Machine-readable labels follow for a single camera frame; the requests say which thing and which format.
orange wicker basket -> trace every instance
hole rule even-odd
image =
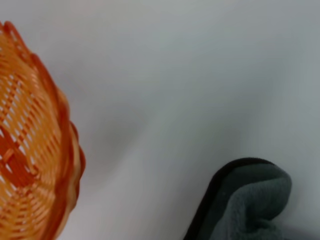
[[[57,238],[85,164],[65,95],[15,27],[0,22],[0,239]]]

woven pattern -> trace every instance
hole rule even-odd
[[[0,239],[54,239],[85,157],[69,106],[10,22],[0,23]]]

gray towel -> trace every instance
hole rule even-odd
[[[185,240],[284,239],[271,220],[290,196],[292,183],[286,172],[265,160],[244,158],[216,175],[197,212],[202,218],[195,216]]]

microfiber cloth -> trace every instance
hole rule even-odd
[[[228,163],[213,176],[184,240],[283,240],[271,220],[287,205],[291,186],[269,161]]]

white background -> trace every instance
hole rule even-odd
[[[180,240],[240,157],[293,180],[276,220],[320,239],[320,1],[3,0],[66,93],[87,159],[60,240]]]

